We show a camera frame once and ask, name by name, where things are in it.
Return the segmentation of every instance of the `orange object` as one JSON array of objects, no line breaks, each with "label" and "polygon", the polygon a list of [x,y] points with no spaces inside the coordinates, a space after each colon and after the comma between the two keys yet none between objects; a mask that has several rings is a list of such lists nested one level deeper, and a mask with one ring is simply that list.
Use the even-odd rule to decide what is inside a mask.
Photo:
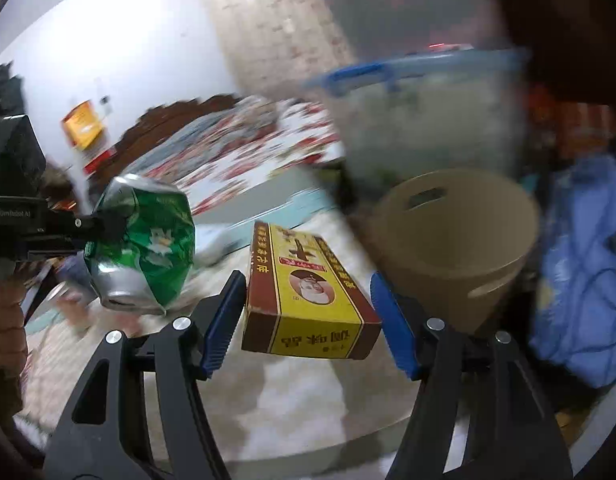
[{"label": "orange object", "polygon": [[557,148],[566,160],[603,152],[616,133],[616,115],[608,105],[559,103],[556,117]]},{"label": "orange object", "polygon": [[537,85],[528,95],[530,119],[536,125],[554,124],[557,101],[546,87]]},{"label": "orange object", "polygon": [[88,148],[104,130],[90,101],[84,101],[73,108],[63,118],[62,127],[72,145],[82,151]]},{"label": "orange object", "polygon": [[65,200],[60,200],[55,203],[50,209],[53,210],[62,210],[62,211],[72,211],[77,207],[76,200],[71,196],[70,198],[66,198]]}]

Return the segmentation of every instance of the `yellow cardboard box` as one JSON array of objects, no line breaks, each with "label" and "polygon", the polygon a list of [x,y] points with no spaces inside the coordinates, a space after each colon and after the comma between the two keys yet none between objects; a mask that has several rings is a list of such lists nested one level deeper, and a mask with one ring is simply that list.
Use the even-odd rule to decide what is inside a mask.
[{"label": "yellow cardboard box", "polygon": [[319,236],[256,222],[242,349],[364,359],[381,321]]}]

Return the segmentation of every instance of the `crushed green can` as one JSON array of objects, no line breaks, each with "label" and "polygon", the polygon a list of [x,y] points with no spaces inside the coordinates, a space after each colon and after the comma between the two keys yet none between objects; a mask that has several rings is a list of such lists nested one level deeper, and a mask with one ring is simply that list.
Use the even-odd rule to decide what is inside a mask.
[{"label": "crushed green can", "polygon": [[165,313],[181,292],[195,251],[186,195],[170,184],[127,174],[112,180],[95,211],[126,219],[123,239],[90,242],[84,251],[101,304],[142,314]]}]

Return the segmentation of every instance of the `blue bag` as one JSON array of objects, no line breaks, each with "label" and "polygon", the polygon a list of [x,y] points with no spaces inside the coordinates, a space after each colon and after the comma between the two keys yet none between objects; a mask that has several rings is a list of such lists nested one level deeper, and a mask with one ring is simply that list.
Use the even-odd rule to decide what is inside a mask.
[{"label": "blue bag", "polygon": [[553,184],[530,346],[601,387],[616,380],[616,161],[580,160]]}]

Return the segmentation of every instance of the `yellow poster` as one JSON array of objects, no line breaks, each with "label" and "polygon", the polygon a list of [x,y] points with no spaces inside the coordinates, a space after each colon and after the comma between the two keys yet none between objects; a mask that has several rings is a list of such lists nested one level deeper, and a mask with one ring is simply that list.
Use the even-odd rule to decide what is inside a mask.
[{"label": "yellow poster", "polygon": [[63,118],[62,126],[72,145],[80,150],[88,148],[104,129],[90,101],[84,101],[73,108]]}]

